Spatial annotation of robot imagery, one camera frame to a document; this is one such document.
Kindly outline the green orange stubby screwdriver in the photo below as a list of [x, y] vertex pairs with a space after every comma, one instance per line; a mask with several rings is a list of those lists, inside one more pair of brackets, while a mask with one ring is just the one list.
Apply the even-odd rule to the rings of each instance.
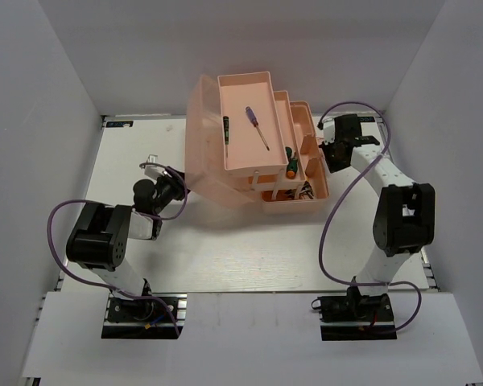
[[286, 176], [288, 179], [294, 179], [298, 174], [298, 158], [292, 157], [289, 159], [286, 169]]

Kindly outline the yellow combination pliers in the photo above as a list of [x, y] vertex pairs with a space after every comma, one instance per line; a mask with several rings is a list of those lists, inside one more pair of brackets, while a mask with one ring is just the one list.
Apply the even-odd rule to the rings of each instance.
[[291, 200], [316, 198], [312, 185], [308, 181], [306, 181], [301, 188], [284, 191], [284, 197], [285, 199]]

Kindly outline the pink plastic toolbox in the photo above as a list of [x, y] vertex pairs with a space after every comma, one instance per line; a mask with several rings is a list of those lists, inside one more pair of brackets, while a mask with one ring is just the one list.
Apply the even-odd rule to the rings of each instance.
[[[270, 150], [246, 116], [254, 111]], [[225, 158], [222, 118], [229, 117]], [[298, 174], [286, 176], [285, 147], [295, 151]], [[328, 179], [312, 112], [305, 101], [276, 91], [269, 72], [203, 75], [188, 99], [185, 181], [198, 195], [223, 207], [258, 205], [266, 214], [314, 213], [328, 201]], [[285, 199], [284, 191], [308, 181], [315, 199]]]

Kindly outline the thin green precision screwdriver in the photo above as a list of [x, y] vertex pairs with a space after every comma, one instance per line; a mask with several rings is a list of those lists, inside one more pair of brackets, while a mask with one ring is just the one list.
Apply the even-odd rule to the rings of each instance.
[[224, 143], [225, 143], [225, 158], [229, 157], [229, 117], [223, 116], [222, 118], [223, 132], [224, 132]]

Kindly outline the blue red long screwdriver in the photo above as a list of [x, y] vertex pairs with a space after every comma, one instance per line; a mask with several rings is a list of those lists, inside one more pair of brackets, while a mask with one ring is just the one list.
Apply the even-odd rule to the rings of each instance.
[[263, 135], [263, 133], [262, 133], [260, 127], [259, 127], [258, 119], [257, 119], [254, 111], [249, 106], [246, 106], [245, 111], [246, 111], [246, 116], [248, 117], [250, 123], [257, 130], [258, 135], [261, 138], [263, 145], [265, 146], [266, 150], [269, 151], [270, 147], [268, 146], [267, 141], [264, 138], [264, 135]]

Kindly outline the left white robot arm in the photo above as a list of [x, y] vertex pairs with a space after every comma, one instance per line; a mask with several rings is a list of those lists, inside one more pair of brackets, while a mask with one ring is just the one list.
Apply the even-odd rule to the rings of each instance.
[[154, 180], [137, 181], [130, 206], [86, 203], [66, 244], [68, 260], [97, 275], [100, 286], [115, 296], [128, 299], [126, 311], [138, 321], [153, 314], [154, 301], [148, 280], [126, 259], [127, 242], [159, 237], [163, 222], [170, 220], [160, 216], [163, 209], [188, 198], [184, 177], [183, 172], [169, 167]]

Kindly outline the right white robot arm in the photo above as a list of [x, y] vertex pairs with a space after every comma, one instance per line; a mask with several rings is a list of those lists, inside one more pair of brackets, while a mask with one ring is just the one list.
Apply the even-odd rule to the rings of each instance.
[[372, 227], [375, 246], [364, 268], [352, 279], [359, 293], [347, 301], [349, 314], [364, 321], [377, 309], [374, 298], [388, 292], [403, 264], [432, 243], [435, 189], [401, 172], [386, 156], [385, 146], [362, 133], [360, 117], [354, 113], [335, 117], [334, 139], [319, 148], [330, 172], [351, 166], [378, 196]]

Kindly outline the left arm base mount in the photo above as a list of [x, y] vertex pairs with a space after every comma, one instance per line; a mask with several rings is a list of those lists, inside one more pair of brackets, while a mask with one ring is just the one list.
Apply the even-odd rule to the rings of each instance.
[[187, 312], [187, 294], [159, 294], [157, 301], [135, 301], [110, 295], [101, 330], [102, 339], [175, 340], [174, 322], [182, 332]]

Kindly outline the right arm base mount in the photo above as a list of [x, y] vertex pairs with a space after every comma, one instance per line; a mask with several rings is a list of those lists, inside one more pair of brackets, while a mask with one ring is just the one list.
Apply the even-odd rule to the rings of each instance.
[[325, 342], [396, 340], [397, 331], [390, 298], [321, 296], [311, 303], [320, 317], [321, 339]]

